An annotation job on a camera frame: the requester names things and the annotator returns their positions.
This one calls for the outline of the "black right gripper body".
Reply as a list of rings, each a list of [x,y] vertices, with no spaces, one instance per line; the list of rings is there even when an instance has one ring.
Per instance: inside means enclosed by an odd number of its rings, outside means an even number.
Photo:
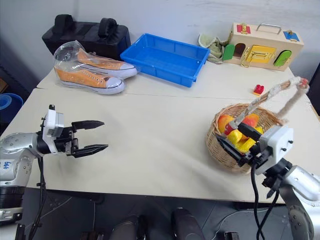
[[[244,142],[242,144],[238,144],[236,146],[236,149],[243,154],[243,157],[241,160],[237,160],[237,164],[239,167],[242,167],[243,165],[247,164],[249,166],[252,166],[253,163],[256,163],[258,167],[260,167],[264,163],[263,154],[261,152],[260,142],[257,141],[253,143],[250,142]]]

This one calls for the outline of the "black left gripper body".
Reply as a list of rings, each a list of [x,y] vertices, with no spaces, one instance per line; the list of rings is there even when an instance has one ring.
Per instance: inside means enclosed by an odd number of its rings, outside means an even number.
[[[75,137],[77,129],[74,126],[64,127],[61,135],[54,140],[58,152],[65,153],[67,156],[78,157],[78,139]]]

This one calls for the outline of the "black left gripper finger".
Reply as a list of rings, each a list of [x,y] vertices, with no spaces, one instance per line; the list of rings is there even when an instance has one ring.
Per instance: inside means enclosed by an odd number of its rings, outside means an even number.
[[[89,130],[95,129],[100,126],[103,126],[105,123],[99,120],[83,120],[83,121],[75,121],[71,123],[72,131],[77,132],[77,130]]]
[[[85,146],[84,148],[81,149],[76,149],[73,152],[73,157],[74,158],[82,158],[90,155],[94,155],[100,151],[103,151],[106,149],[109,145],[108,144],[93,144],[93,145],[88,145]]]

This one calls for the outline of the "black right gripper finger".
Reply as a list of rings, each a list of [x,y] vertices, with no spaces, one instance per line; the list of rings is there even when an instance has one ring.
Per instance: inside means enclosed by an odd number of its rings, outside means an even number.
[[[262,134],[258,132],[255,128],[241,122],[237,128],[243,135],[248,138],[253,139],[254,141],[258,141]]]
[[[229,143],[224,137],[217,135],[217,141],[221,147],[236,161],[240,161],[243,157],[243,154],[240,153],[234,146]]]

